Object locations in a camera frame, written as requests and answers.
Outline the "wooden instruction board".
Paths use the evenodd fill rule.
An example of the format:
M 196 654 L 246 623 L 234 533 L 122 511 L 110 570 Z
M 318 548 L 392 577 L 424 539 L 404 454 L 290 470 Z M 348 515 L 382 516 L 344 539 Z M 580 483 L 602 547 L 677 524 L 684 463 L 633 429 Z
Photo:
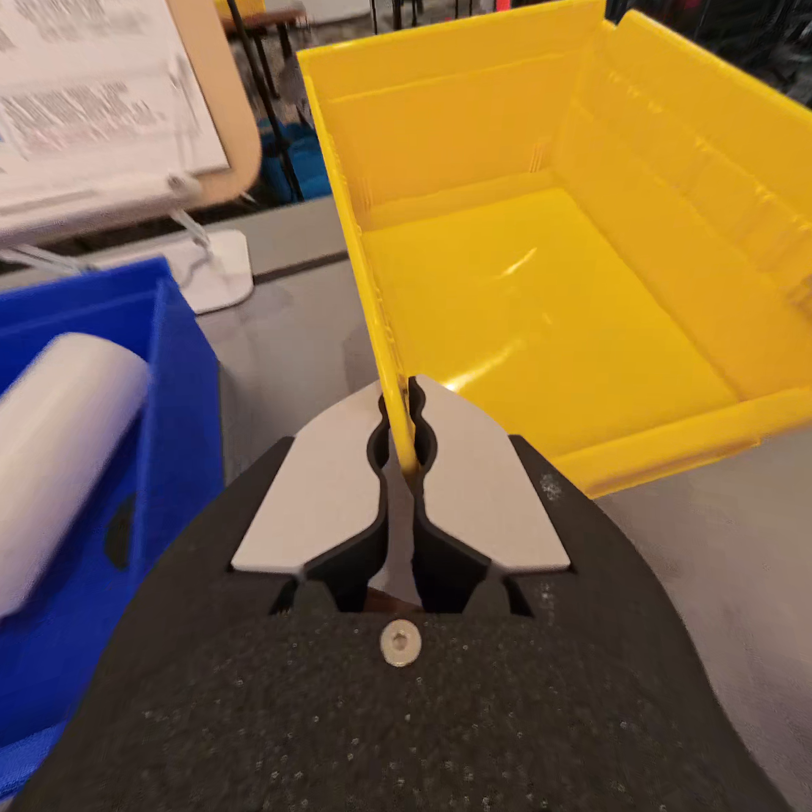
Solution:
M 188 210 L 245 192 L 259 171 L 258 129 L 213 2 L 168 2 L 227 154 L 229 168 L 197 176 L 202 194 Z

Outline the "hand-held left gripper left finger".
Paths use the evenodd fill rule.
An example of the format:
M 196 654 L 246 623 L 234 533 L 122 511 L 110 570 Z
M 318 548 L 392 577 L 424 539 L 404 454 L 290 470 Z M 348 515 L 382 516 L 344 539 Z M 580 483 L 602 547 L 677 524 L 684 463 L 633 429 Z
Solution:
M 230 566 L 319 582 L 342 612 L 364 610 L 388 554 L 383 469 L 390 423 L 374 382 L 310 420 L 289 440 Z

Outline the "white plastic bottle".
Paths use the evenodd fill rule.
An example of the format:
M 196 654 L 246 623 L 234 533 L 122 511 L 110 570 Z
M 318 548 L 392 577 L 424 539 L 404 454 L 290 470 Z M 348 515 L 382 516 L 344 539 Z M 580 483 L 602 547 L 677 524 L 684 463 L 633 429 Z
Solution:
M 148 362 L 63 333 L 1 402 L 1 617 L 29 600 L 145 404 Z

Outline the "blue plastic bin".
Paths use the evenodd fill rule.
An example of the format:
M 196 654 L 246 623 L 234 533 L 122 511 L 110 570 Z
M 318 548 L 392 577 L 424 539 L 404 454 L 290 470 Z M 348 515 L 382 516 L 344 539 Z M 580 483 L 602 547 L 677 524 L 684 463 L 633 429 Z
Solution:
M 23 608 L 2 620 L 2 801 L 62 735 L 126 605 L 157 559 L 224 487 L 219 364 L 169 275 L 134 266 L 2 292 L 2 389 L 49 340 L 80 332 L 148 362 L 145 407 Z M 107 524 L 137 493 L 130 567 L 104 553 Z

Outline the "instruction board on stand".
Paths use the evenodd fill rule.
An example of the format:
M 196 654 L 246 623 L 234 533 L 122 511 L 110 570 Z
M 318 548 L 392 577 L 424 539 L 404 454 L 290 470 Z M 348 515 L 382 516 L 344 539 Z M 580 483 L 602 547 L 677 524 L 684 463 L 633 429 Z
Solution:
M 2 219 L 229 168 L 168 2 L 2 2 L 1 29 Z

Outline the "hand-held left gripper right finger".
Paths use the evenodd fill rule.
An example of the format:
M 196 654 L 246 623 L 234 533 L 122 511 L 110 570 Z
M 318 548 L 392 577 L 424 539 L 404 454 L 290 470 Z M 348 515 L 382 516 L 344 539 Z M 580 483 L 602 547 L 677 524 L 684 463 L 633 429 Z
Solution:
M 513 438 L 427 375 L 409 381 L 419 463 L 411 569 L 422 607 L 461 614 L 480 584 L 564 573 L 571 559 Z

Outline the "yellow plastic bin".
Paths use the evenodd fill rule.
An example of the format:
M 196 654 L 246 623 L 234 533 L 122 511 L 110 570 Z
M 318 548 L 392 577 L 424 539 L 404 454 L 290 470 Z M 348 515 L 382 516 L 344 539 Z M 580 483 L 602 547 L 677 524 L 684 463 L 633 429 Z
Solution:
M 810 109 L 604 2 L 298 61 L 405 470 L 421 373 L 591 497 L 810 428 Z

